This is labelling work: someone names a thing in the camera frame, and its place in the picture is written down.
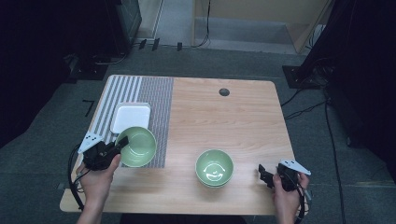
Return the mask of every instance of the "gray striped cloth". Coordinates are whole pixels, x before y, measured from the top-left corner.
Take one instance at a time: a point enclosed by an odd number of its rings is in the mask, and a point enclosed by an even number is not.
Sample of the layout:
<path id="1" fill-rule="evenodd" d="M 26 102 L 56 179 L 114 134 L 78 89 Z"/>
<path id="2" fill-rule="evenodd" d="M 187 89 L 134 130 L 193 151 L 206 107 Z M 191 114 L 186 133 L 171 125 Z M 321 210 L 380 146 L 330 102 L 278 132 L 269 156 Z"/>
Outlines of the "gray striped cloth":
<path id="1" fill-rule="evenodd" d="M 165 166 L 168 139 L 169 117 L 172 102 L 172 77 L 132 77 L 110 76 L 102 95 L 102 101 L 93 118 L 92 133 L 104 137 L 106 144 L 114 142 L 117 134 L 110 131 L 114 109 L 118 103 L 149 103 L 151 108 L 148 129 L 157 140 L 157 153 L 145 167 L 163 168 Z"/>

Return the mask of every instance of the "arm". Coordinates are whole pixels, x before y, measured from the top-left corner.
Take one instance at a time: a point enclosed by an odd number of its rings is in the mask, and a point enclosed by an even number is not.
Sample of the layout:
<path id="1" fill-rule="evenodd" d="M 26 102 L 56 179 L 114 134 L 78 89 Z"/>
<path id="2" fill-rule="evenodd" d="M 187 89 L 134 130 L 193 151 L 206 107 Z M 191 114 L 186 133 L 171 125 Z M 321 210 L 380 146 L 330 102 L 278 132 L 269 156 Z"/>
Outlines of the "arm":
<path id="1" fill-rule="evenodd" d="M 103 171 L 90 171 L 80 179 L 85 193 L 85 206 L 78 223 L 100 223 L 103 208 L 113 181 L 114 171 L 119 167 L 120 154 L 116 155 L 110 166 Z M 84 163 L 77 168 L 77 173 L 88 172 Z"/>
<path id="2" fill-rule="evenodd" d="M 306 189 L 308 187 L 309 179 L 303 174 L 299 173 L 299 183 Z M 293 224 L 297 210 L 300 206 L 300 195 L 297 190 L 285 191 L 282 188 L 282 182 L 278 174 L 274 175 L 275 192 L 273 200 L 276 208 L 276 220 L 278 224 Z"/>

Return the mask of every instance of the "ceramic bowl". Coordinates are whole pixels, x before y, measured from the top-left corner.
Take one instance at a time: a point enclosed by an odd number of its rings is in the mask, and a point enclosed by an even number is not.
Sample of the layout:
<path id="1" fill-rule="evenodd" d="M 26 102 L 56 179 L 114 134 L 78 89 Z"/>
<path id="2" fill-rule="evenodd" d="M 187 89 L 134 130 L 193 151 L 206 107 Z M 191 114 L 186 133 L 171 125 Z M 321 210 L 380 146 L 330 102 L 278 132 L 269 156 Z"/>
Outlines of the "ceramic bowl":
<path id="1" fill-rule="evenodd" d="M 129 167 L 141 167 L 148 164 L 157 151 L 157 141 L 148 129 L 131 127 L 119 134 L 116 144 L 128 136 L 129 144 L 121 150 L 121 162 Z"/>
<path id="2" fill-rule="evenodd" d="M 210 149 L 198 158 L 195 173 L 206 186 L 221 187 L 233 175 L 233 160 L 222 150 Z"/>

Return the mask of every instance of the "white plate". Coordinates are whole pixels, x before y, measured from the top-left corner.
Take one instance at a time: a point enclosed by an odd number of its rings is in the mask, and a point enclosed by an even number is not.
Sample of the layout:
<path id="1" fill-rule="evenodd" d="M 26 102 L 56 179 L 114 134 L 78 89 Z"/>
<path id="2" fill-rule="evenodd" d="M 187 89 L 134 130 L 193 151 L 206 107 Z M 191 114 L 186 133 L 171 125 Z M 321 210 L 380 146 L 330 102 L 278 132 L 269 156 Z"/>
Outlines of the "white plate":
<path id="1" fill-rule="evenodd" d="M 110 131 L 122 133 L 130 127 L 149 127 L 149 114 L 151 107 L 149 103 L 119 103 L 114 109 L 111 120 Z"/>

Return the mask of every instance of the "black cable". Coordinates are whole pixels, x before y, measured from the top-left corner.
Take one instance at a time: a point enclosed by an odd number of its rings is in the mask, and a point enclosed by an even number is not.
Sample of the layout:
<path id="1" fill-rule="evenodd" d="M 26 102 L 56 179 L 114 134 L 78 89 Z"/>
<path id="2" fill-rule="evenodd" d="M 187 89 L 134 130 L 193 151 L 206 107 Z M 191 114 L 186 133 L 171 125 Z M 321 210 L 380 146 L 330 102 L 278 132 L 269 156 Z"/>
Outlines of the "black cable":
<path id="1" fill-rule="evenodd" d="M 334 155 L 334 164 L 335 164 L 335 173 L 337 175 L 337 181 L 338 181 L 338 190 L 340 193 L 340 201 L 341 201 L 341 216 L 343 219 L 343 223 L 346 223 L 346 215 L 344 211 L 344 193 L 343 193 L 343 187 L 341 185 L 341 178 L 340 178 L 340 173 L 338 171 L 338 161 L 337 161 L 337 152 L 335 150 L 335 143 L 334 143 L 334 138 L 332 136 L 332 128 L 330 127 L 330 122 L 329 122 L 329 115 L 327 113 L 327 104 L 324 106 L 325 114 L 326 114 L 326 122 L 327 122 L 327 127 L 329 129 L 329 134 L 330 138 L 332 139 L 332 152 Z"/>
<path id="2" fill-rule="evenodd" d="M 79 180 L 80 180 L 84 175 L 86 175 L 87 173 L 89 173 L 90 171 L 91 171 L 91 170 L 88 170 L 88 171 L 85 172 L 83 175 L 78 174 L 78 177 L 77 177 L 76 180 L 73 182 L 73 184 L 76 186 L 76 189 L 77 189 Z M 77 192 L 78 192 L 78 193 L 83 193 L 84 191 L 81 190 L 81 189 L 82 189 L 82 188 L 77 189 Z"/>
<path id="3" fill-rule="evenodd" d="M 197 45 L 197 46 L 191 46 L 191 48 L 196 49 L 199 48 L 201 46 L 203 46 L 206 41 L 209 39 L 209 15 L 210 15 L 210 0 L 209 0 L 209 4 L 207 5 L 207 15 L 206 15 L 206 35 L 204 40 L 202 41 L 201 44 Z"/>
<path id="4" fill-rule="evenodd" d="M 303 195 L 300 192 L 300 188 L 299 187 L 297 187 L 297 192 L 300 195 L 300 206 L 301 206 L 301 208 L 300 208 L 300 212 L 299 212 L 294 224 L 300 224 L 303 221 L 303 218 L 305 216 L 305 195 Z"/>
<path id="5" fill-rule="evenodd" d="M 161 46 L 161 47 L 169 47 L 169 48 L 177 48 L 177 46 L 176 45 L 158 45 L 158 46 Z"/>
<path id="6" fill-rule="evenodd" d="M 119 59 L 118 61 L 115 61 L 115 62 L 111 62 L 111 63 L 95 63 L 95 64 L 98 64 L 98 65 L 114 65 L 114 64 L 122 62 L 125 58 L 126 58 L 126 54 L 124 54 L 121 59 Z"/>
<path id="7" fill-rule="evenodd" d="M 303 90 L 304 90 L 304 89 L 298 89 L 298 90 L 289 98 L 289 100 L 287 100 L 285 103 L 283 103 L 283 104 L 280 105 L 280 106 L 284 106 L 284 105 L 290 103 L 290 101 L 291 101 L 292 99 L 294 99 L 294 97 L 295 97 L 298 93 L 300 93 L 300 91 L 303 91 Z"/>
<path id="8" fill-rule="evenodd" d="M 79 198 L 78 189 L 77 189 L 75 183 L 72 180 L 73 158 L 74 158 L 74 155 L 76 154 L 77 150 L 79 149 L 80 145 L 81 144 L 76 145 L 75 148 L 73 148 L 72 152 L 70 153 L 69 162 L 67 164 L 67 179 L 69 181 L 69 187 L 70 187 L 70 190 L 72 191 L 73 197 L 76 199 L 76 202 L 78 204 L 78 209 L 80 209 L 82 211 L 82 210 L 84 210 L 84 204 L 82 203 L 82 200 Z"/>
<path id="9" fill-rule="evenodd" d="M 318 103 L 318 104 L 309 106 L 307 109 L 293 112 L 293 113 L 291 113 L 290 115 L 286 116 L 285 119 L 294 119 L 294 118 L 296 118 L 296 117 L 299 117 L 299 116 L 302 115 L 303 113 L 305 113 L 305 112 L 310 112 L 310 111 L 312 111 L 315 107 L 320 106 L 320 105 L 323 105 L 323 104 L 325 104 L 326 102 L 327 102 L 327 100 L 326 100 L 326 101 L 323 101 L 323 102 L 320 102 L 320 103 Z"/>

